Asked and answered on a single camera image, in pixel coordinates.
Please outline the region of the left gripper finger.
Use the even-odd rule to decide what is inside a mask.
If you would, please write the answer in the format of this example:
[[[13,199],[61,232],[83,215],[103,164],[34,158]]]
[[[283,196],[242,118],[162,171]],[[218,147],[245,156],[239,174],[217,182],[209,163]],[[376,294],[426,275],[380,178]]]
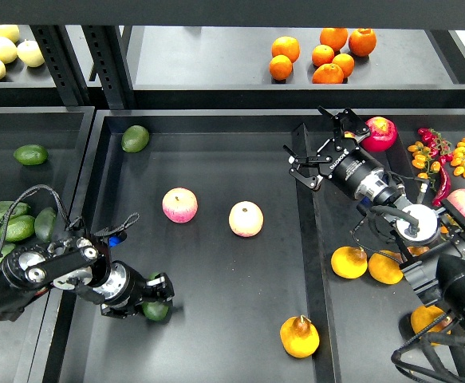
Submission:
[[[170,302],[174,296],[173,284],[166,273],[152,274],[147,278],[144,288],[145,302]]]
[[[100,305],[100,314],[108,318],[126,319],[131,316],[136,316],[139,313],[140,309],[135,306],[116,308],[104,303]]]

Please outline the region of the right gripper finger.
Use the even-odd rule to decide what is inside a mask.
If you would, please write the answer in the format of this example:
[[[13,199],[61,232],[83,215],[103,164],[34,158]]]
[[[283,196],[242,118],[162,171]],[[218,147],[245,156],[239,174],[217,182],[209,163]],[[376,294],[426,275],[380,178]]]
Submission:
[[[329,164],[330,156],[324,156],[322,154],[316,154],[315,156],[302,157],[298,156],[291,148],[287,145],[283,146],[284,151],[289,155],[289,174],[297,181],[304,184],[310,190],[317,192],[321,187],[321,182],[324,177],[318,171],[316,176],[303,174],[304,169],[310,170],[311,168],[318,169],[321,164]]]
[[[318,106],[317,110],[333,122],[333,145],[336,152],[344,147],[342,141],[346,132],[352,133],[357,143],[369,137],[368,125],[352,109],[344,109],[336,114],[332,114],[322,106]]]

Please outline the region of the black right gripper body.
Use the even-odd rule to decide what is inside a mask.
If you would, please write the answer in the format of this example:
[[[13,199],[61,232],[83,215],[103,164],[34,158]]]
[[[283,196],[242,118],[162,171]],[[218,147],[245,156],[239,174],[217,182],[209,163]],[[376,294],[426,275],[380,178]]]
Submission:
[[[384,190],[381,163],[353,138],[344,138],[340,149],[335,148],[335,143],[334,139],[328,139],[320,147],[321,157],[331,159],[329,163],[320,164],[320,176],[330,180],[350,198],[375,199]]]

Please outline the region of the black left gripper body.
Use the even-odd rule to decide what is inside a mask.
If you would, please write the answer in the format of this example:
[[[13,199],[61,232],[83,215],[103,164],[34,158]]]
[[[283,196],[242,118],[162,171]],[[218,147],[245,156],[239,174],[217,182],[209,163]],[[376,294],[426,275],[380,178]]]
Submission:
[[[135,306],[141,311],[147,279],[121,261],[111,264],[108,277],[94,291],[104,297],[101,304],[120,308]]]

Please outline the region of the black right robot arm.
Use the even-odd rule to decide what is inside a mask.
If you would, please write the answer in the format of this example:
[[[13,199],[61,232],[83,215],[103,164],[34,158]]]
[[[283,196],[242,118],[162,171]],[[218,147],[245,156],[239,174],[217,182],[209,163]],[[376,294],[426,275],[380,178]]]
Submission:
[[[362,149],[369,111],[296,112],[291,123],[320,382],[465,382],[465,219],[419,197],[406,144],[423,126],[465,136],[465,114],[383,116],[394,144]]]

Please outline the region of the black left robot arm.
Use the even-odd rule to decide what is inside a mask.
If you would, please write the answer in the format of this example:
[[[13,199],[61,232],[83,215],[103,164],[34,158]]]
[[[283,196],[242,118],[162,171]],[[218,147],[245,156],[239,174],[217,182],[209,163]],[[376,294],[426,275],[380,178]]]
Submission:
[[[140,217],[138,213],[118,226],[91,233],[81,217],[69,220],[60,196],[48,185],[27,189],[11,205],[16,207],[40,190],[54,198],[65,231],[50,243],[20,247],[3,257],[0,321],[15,321],[29,304],[52,289],[74,293],[113,318],[141,313],[144,302],[172,300],[173,285],[165,273],[145,278],[126,263],[110,258],[111,247],[125,240],[126,230]]]

